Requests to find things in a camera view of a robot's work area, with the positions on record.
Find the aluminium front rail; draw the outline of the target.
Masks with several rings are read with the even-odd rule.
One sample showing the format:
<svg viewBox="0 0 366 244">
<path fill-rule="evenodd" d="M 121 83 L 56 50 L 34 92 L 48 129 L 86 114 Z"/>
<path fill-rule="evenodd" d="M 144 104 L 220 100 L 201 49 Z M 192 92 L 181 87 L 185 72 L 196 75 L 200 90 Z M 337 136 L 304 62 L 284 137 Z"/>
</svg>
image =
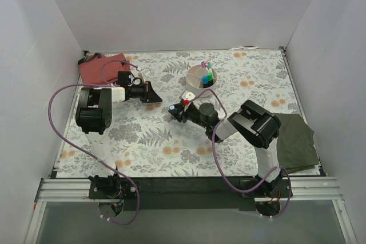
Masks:
<svg viewBox="0 0 366 244">
<path fill-rule="evenodd" d="M 33 217 L 26 243 L 35 243 L 49 202 L 112 202 L 119 197 L 129 200 L 127 210 L 221 209 L 240 206 L 252 210 L 254 203 L 269 203 L 274 198 L 292 201 L 332 201 L 346 243 L 356 243 L 340 186 L 335 177 L 284 177 L 269 190 L 264 183 L 243 194 L 230 188 L 220 177 L 166 177 L 127 179 L 43 179 L 37 191 Z"/>
</svg>

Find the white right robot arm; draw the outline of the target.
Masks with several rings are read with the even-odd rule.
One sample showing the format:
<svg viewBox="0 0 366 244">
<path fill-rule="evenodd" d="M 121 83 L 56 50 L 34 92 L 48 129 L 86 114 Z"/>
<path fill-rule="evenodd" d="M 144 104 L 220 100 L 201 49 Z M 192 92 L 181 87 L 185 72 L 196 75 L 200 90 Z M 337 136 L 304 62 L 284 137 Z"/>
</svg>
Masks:
<svg viewBox="0 0 366 244">
<path fill-rule="evenodd" d="M 277 157 L 277 138 L 281 127 L 280 120 L 271 112 L 251 100 L 245 101 L 240 108 L 228 118 L 219 122 L 218 112 L 213 104 L 203 103 L 195 107 L 186 105 L 185 100 L 171 105 L 169 113 L 179 122 L 191 121 L 205 129 L 205 134 L 216 143 L 240 133 L 246 141 L 254 146 L 258 163 L 259 191 L 266 197 L 275 195 L 280 189 L 282 178 Z"/>
</svg>

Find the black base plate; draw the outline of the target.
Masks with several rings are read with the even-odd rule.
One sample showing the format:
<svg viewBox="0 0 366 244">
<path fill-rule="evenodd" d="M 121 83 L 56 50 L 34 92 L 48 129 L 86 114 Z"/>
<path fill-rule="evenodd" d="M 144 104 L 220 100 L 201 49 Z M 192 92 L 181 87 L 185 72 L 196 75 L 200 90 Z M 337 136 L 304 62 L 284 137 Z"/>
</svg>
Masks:
<svg viewBox="0 0 366 244">
<path fill-rule="evenodd" d="M 254 211 L 255 199 L 278 204 L 277 198 L 290 195 L 288 180 L 273 186 L 264 182 L 258 189 L 241 194 L 230 188 L 221 177 L 134 178 L 131 182 L 118 175 L 89 176 L 89 199 L 107 201 L 117 209 L 193 210 L 239 209 Z"/>
</svg>

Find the white divided round container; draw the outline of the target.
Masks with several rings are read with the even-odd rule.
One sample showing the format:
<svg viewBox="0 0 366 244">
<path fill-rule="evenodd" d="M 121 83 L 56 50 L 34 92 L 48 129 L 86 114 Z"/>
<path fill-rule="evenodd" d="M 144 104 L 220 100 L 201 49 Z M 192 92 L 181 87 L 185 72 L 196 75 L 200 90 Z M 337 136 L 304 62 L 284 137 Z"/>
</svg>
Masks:
<svg viewBox="0 0 366 244">
<path fill-rule="evenodd" d="M 212 93 L 207 91 L 203 87 L 202 78 L 207 75 L 209 70 L 203 68 L 201 64 L 192 66 L 186 74 L 186 89 L 187 91 L 193 93 L 194 95 L 199 95 L 203 92 L 202 98 L 211 97 Z"/>
</svg>

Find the green capped black highlighter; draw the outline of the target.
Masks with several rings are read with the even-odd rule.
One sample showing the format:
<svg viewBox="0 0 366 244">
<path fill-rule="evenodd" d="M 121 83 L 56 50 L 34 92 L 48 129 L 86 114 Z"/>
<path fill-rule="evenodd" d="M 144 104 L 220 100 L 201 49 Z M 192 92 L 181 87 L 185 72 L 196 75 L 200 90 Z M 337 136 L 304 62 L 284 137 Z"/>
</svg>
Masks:
<svg viewBox="0 0 366 244">
<path fill-rule="evenodd" d="M 208 74 L 208 84 L 210 86 L 212 86 L 214 84 L 214 81 L 213 81 L 213 74 L 212 73 L 209 73 Z"/>
</svg>

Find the red folded cloth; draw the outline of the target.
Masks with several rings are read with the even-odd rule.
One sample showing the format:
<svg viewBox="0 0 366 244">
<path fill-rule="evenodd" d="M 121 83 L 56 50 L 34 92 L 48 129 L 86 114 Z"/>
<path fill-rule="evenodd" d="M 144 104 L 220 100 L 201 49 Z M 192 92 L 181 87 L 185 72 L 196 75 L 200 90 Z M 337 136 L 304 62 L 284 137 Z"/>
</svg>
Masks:
<svg viewBox="0 0 366 244">
<path fill-rule="evenodd" d="M 131 66 L 123 53 L 107 57 L 101 53 L 84 56 L 78 61 L 82 83 L 105 85 L 117 81 L 119 71 L 130 71 Z"/>
</svg>

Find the olive green folded cloth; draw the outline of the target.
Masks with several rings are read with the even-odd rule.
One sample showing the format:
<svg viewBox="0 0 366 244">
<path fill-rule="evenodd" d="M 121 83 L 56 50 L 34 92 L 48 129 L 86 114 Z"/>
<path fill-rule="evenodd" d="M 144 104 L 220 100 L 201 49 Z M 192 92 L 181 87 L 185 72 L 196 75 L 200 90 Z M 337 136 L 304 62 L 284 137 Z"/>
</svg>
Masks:
<svg viewBox="0 0 366 244">
<path fill-rule="evenodd" d="M 289 173 L 296 173 L 314 168 L 319 158 L 314 146 L 314 131 L 305 123 L 299 114 L 281 114 L 275 116 L 280 120 L 277 139 L 277 157 L 280 166 Z"/>
</svg>

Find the blue capped black highlighter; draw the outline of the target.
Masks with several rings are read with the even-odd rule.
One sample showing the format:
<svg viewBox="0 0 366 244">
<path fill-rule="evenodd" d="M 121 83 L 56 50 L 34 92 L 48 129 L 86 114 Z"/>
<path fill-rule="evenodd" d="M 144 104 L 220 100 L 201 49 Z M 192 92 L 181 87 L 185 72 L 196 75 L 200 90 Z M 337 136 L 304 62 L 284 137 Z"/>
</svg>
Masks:
<svg viewBox="0 0 366 244">
<path fill-rule="evenodd" d="M 209 81 L 208 81 L 208 76 L 205 75 L 202 77 L 202 85 L 203 88 L 206 89 L 207 87 L 209 87 Z"/>
</svg>

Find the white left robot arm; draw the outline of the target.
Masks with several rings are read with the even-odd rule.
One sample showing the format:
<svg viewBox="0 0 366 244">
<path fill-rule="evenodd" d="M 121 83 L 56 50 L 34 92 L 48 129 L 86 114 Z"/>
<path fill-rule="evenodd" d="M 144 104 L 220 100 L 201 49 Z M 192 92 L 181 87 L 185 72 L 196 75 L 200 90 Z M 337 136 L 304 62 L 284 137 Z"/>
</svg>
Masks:
<svg viewBox="0 0 366 244">
<path fill-rule="evenodd" d="M 100 177 L 113 175 L 114 172 L 104 166 L 106 163 L 116 168 L 110 149 L 109 127 L 113 121 L 112 109 L 116 105 L 127 115 L 137 118 L 137 112 L 128 105 L 128 100 L 139 99 L 141 103 L 161 103 L 162 98 L 153 90 L 146 79 L 146 69 L 139 70 L 134 77 L 131 71 L 119 71 L 117 81 L 107 86 L 83 87 L 79 94 L 75 121 L 97 157 L 96 174 Z"/>
</svg>

